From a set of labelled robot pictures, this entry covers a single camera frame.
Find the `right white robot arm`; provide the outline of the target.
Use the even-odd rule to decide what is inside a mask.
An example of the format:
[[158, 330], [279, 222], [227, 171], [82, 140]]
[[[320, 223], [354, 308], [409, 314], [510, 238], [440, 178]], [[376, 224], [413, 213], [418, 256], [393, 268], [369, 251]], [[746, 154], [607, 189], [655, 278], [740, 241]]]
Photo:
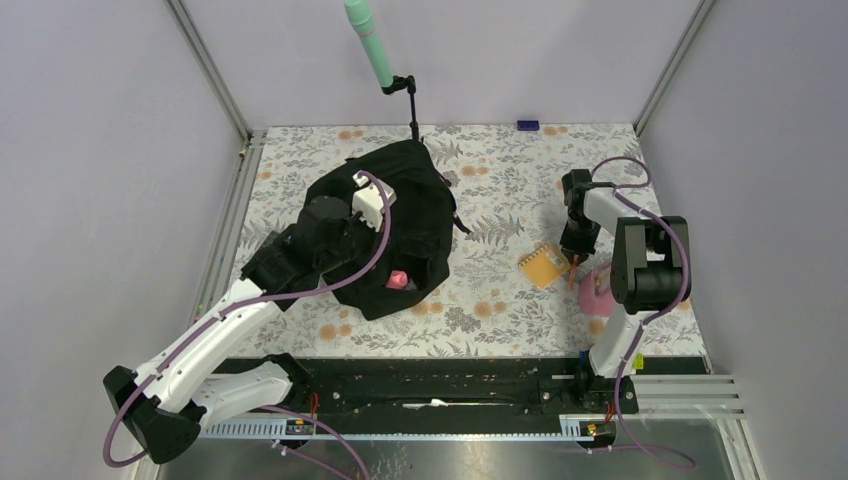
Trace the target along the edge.
[[614, 236], [609, 287], [615, 307], [572, 389], [579, 407], [597, 412], [621, 398], [646, 327], [690, 296], [689, 225], [682, 216], [636, 206], [587, 169], [569, 171], [562, 183], [567, 217], [559, 246], [565, 258], [585, 261], [596, 253], [601, 231]]

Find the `black student backpack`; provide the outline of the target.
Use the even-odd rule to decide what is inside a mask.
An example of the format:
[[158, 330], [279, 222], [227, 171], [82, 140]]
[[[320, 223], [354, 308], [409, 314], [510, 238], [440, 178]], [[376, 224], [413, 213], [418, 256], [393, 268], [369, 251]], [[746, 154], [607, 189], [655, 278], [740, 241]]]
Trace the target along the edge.
[[[345, 163], [317, 179], [304, 202], [320, 196], [351, 204], [356, 185], [352, 176], [364, 170], [390, 185], [397, 199], [391, 206], [390, 238], [376, 265], [358, 280], [333, 292], [336, 300], [358, 309], [368, 320], [412, 308], [440, 286], [450, 274], [448, 259], [457, 220], [457, 205], [429, 151], [422, 143], [403, 140]], [[393, 270], [405, 271], [404, 290], [385, 287]]]

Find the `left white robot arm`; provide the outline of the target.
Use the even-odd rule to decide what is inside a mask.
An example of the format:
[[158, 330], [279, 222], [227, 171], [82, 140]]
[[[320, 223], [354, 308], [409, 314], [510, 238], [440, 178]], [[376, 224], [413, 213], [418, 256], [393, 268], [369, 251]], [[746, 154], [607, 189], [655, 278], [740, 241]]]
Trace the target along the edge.
[[223, 379], [210, 376], [277, 313], [371, 271], [388, 247], [395, 201], [394, 191], [378, 184], [357, 190], [349, 202], [313, 199], [171, 345], [134, 369], [109, 371], [103, 385], [115, 417], [102, 447], [105, 464], [121, 468], [143, 457], [164, 464], [210, 426], [260, 407], [304, 407], [311, 387], [282, 361], [265, 360]]

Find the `yellow spiral notepad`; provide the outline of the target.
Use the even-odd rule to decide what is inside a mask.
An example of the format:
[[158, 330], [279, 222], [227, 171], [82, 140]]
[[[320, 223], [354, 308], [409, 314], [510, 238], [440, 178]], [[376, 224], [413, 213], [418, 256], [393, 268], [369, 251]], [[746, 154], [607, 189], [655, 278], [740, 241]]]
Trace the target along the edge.
[[542, 245], [518, 263], [518, 268], [538, 289], [546, 289], [571, 269], [559, 246]]

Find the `orange pencil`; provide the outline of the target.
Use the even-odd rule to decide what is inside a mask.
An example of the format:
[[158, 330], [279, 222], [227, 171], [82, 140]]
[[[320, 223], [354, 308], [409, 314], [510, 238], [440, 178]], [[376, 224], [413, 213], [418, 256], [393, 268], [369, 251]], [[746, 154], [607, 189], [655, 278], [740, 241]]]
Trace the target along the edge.
[[573, 255], [570, 260], [570, 267], [567, 276], [567, 289], [573, 291], [575, 288], [576, 277], [579, 271], [580, 259], [578, 255]]

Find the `pink glitter bottle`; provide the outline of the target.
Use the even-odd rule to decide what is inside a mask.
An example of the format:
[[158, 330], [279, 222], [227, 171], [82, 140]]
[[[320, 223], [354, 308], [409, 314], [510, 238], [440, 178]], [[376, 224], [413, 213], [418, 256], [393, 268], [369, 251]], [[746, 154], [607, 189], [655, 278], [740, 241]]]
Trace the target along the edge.
[[385, 284], [386, 288], [404, 290], [410, 285], [410, 278], [405, 271], [393, 270]]

